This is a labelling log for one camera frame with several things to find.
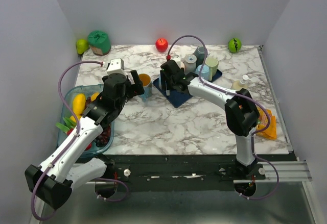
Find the blue butterfly mug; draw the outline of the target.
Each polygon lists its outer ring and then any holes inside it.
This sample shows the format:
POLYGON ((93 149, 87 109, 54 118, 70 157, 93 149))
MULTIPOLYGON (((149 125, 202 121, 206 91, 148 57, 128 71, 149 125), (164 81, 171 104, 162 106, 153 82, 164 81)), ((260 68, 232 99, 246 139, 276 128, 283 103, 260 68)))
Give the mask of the blue butterfly mug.
POLYGON ((148 74, 141 73, 138 75, 143 84, 144 94, 140 95, 143 102, 152 96, 152 80, 148 74))

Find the blue white gradient mug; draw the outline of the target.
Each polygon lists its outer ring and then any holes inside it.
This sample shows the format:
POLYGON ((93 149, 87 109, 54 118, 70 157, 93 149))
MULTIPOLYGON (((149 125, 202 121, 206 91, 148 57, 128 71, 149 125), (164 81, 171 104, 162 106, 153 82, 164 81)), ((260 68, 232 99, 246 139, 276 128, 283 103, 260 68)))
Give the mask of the blue white gradient mug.
POLYGON ((166 78, 164 74, 160 74, 159 79, 158 79, 158 85, 159 88, 162 92, 164 92, 164 94, 166 96, 170 95, 170 90, 168 88, 167 82, 166 82, 166 78))

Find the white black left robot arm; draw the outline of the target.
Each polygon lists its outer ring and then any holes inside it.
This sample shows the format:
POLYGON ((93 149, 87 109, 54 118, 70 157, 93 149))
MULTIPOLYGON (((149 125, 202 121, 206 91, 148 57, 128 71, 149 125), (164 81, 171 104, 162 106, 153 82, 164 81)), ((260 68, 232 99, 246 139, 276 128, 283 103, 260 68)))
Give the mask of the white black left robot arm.
POLYGON ((28 166, 25 177, 32 193, 31 204, 38 197, 57 210, 69 199, 73 189, 96 178, 107 181, 113 176, 112 166, 99 158, 77 168, 73 165, 119 116, 127 100, 144 94, 137 71, 130 73, 132 82, 121 69, 104 76, 102 92, 82 111, 82 117, 67 138, 40 165, 28 166))

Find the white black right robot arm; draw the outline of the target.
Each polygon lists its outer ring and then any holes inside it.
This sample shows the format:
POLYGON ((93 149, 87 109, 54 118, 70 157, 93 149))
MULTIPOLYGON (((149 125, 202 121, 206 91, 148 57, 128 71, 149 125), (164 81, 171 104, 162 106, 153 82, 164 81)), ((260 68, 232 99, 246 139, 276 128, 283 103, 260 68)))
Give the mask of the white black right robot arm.
POLYGON ((225 111, 227 126, 236 137, 235 173, 241 179, 252 175, 257 164, 254 155, 254 133, 259 111, 249 91, 222 88, 193 72, 185 74, 174 60, 166 61, 160 68, 163 88, 203 98, 225 111))

